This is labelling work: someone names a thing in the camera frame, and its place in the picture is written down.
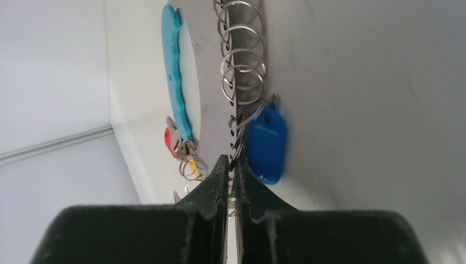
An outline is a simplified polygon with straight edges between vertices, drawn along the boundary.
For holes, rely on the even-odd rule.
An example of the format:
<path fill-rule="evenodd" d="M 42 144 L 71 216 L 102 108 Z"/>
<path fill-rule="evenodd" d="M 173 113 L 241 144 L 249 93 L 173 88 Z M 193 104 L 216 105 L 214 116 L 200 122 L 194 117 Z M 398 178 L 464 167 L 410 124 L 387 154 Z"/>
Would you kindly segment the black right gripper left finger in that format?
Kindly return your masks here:
<path fill-rule="evenodd" d="M 46 230 L 32 263 L 222 263 L 226 155 L 171 205 L 71 206 Z"/>

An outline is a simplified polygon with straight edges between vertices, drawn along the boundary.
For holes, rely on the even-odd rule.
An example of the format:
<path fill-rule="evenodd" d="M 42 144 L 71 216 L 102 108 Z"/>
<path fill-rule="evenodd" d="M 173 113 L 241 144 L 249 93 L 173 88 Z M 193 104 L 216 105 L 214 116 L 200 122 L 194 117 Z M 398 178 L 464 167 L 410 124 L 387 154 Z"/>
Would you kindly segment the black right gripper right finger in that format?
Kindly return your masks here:
<path fill-rule="evenodd" d="M 301 211 L 235 164 L 239 263 L 427 263 L 408 221 L 383 210 Z"/>

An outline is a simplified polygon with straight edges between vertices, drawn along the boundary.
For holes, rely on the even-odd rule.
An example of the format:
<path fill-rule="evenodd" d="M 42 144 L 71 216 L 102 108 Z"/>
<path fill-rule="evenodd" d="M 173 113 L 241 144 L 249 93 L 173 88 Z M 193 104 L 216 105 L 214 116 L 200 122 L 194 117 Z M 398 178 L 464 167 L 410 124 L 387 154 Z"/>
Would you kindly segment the round key organizer with rings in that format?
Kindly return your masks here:
<path fill-rule="evenodd" d="M 244 131 L 264 107 L 267 38 L 262 1 L 169 1 L 162 45 L 179 151 L 208 172 L 234 167 Z"/>

